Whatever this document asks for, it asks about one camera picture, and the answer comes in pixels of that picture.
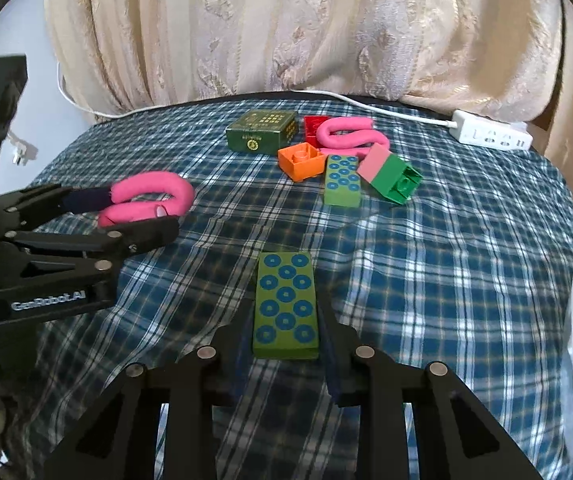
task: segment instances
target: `white cable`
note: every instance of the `white cable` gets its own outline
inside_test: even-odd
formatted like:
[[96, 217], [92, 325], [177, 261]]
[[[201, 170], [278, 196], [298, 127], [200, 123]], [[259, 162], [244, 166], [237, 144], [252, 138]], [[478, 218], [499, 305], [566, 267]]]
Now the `white cable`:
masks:
[[[59, 62], [57, 63], [57, 88], [60, 91], [60, 94], [62, 94], [62, 97], [64, 97], [68, 102], [70, 102], [70, 104], [75, 106], [78, 110], [82, 110], [83, 112], [94, 114], [100, 117], [106, 117], [107, 119], [121, 119], [122, 117], [128, 117], [129, 115], [137, 114], [139, 112], [145, 112], [147, 110], [157, 110], [158, 108], [166, 108], [167, 106], [169, 106], [169, 105], [153, 105], [145, 108], [138, 108], [137, 110], [131, 110], [130, 112], [126, 112], [124, 114], [119, 114], [119, 115], [105, 114], [103, 112], [97, 112], [95, 110], [91, 110], [90, 108], [85, 108], [77, 104], [73, 100], [73, 98], [71, 98], [69, 93], [64, 89], [64, 76], [62, 75], [62, 70], [60, 69]], [[398, 112], [391, 112], [389, 110], [383, 110], [382, 108], [377, 108], [375, 106], [359, 103], [358, 101], [355, 101], [350, 97], [346, 97], [341, 94], [336, 94], [335, 92], [327, 92], [325, 90], [295, 90], [295, 92], [301, 92], [304, 94], [320, 94], [320, 95], [328, 95], [331, 97], [336, 97], [337, 99], [346, 101], [347, 103], [350, 103], [358, 108], [363, 108], [364, 110], [369, 110], [376, 114], [387, 115], [389, 117], [396, 117], [398, 119], [404, 119], [407, 121], [415, 121], [417, 123], [424, 123], [424, 124], [435, 124], [437, 126], [446, 126], [448, 128], [457, 127], [455, 121], [442, 121], [440, 119], [429, 119], [426, 117], [417, 117], [415, 115], [407, 115]]]
[[341, 95], [341, 94], [336, 94], [335, 92], [327, 92], [326, 90], [295, 90], [295, 92], [302, 92], [304, 94], [328, 95], [328, 96], [340, 99], [342, 101], [345, 101], [347, 103], [350, 103], [350, 104], [352, 104], [358, 108], [364, 108], [364, 110], [369, 110], [369, 111], [376, 113], [376, 114], [388, 115], [390, 117], [396, 117], [398, 119], [404, 119], [407, 121], [415, 121], [417, 123], [425, 123], [425, 124], [435, 124], [437, 126], [446, 126], [448, 128], [457, 127], [457, 124], [455, 123], [455, 121], [443, 121], [440, 119], [429, 119], [426, 117], [417, 117], [415, 115], [407, 115], [407, 114], [401, 114], [398, 112], [390, 112], [389, 110], [383, 110], [382, 108], [378, 108], [375, 106], [365, 105], [365, 104], [359, 103], [358, 101], [351, 99], [350, 97], [346, 97], [346, 96]]

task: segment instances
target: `power outlet socket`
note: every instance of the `power outlet socket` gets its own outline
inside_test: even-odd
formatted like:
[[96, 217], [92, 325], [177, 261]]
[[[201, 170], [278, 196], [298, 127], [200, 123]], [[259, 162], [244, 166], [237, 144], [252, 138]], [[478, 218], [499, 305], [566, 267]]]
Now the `power outlet socket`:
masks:
[[494, 150], [528, 150], [533, 137], [516, 126], [492, 121], [469, 112], [456, 110], [453, 113], [455, 128], [449, 132], [462, 144], [484, 146]]

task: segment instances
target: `green tin box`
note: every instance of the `green tin box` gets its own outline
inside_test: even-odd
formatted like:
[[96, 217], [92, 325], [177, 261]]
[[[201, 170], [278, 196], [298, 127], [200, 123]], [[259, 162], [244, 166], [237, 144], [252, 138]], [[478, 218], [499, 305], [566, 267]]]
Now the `green tin box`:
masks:
[[226, 128], [229, 149], [243, 153], [277, 155], [297, 134], [295, 112], [249, 110]]

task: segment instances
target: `lego stud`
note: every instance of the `lego stud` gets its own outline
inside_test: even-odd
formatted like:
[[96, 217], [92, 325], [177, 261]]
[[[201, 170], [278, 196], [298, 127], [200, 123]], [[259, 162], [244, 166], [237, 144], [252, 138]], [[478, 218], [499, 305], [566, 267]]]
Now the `lego stud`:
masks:
[[300, 150], [299, 152], [295, 152], [293, 154], [294, 162], [304, 162], [305, 160], [309, 160], [309, 154], [305, 152], [305, 150]]
[[411, 191], [413, 191], [413, 186], [415, 184], [410, 181], [405, 176], [401, 177], [400, 180], [395, 184], [395, 188], [402, 193], [403, 195], [408, 195]]
[[362, 345], [356, 348], [356, 356], [362, 359], [371, 359], [375, 355], [375, 350], [371, 346]]
[[109, 270], [113, 267], [113, 264], [108, 260], [98, 260], [95, 262], [95, 268], [97, 270]]
[[124, 373], [129, 377], [139, 377], [144, 373], [144, 366], [140, 363], [133, 363], [126, 367]]
[[438, 377], [442, 377], [444, 375], [447, 374], [447, 372], [449, 371], [449, 369], [447, 368], [447, 365], [445, 365], [444, 363], [441, 363], [439, 361], [436, 361], [434, 363], [431, 363], [429, 365], [429, 371], [433, 374], [436, 375]]
[[212, 346], [202, 346], [198, 349], [198, 357], [200, 359], [211, 359], [215, 356], [215, 348]]

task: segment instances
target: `blue plaid fabric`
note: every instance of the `blue plaid fabric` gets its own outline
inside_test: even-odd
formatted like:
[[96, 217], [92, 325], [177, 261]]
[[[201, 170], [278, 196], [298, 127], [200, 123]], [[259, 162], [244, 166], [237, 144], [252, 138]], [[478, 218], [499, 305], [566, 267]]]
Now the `blue plaid fabric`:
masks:
[[[417, 367], [444, 361], [545, 478], [573, 478], [559, 389], [573, 200], [559, 172], [533, 152], [464, 146], [439, 126], [373, 116], [422, 184], [404, 206], [368, 184], [360, 208], [324, 206], [322, 177], [294, 184], [275, 157], [228, 150], [224, 128], [250, 108], [363, 113], [328, 100], [165, 108], [93, 126], [38, 178], [89, 187], [170, 170], [193, 184], [196, 201], [176, 242], [126, 261], [113, 308], [44, 325], [9, 430], [11, 459], [39, 477], [125, 365], [153, 367], [207, 344], [252, 292], [261, 251], [303, 250], [340, 322], [364, 343]], [[47, 228], [90, 232], [94, 216]], [[352, 478], [358, 412], [332, 405], [321, 376], [317, 362], [254, 362], [241, 402], [214, 413], [218, 478]], [[409, 411], [407, 421], [417, 475]], [[158, 461], [161, 470], [161, 453]]]

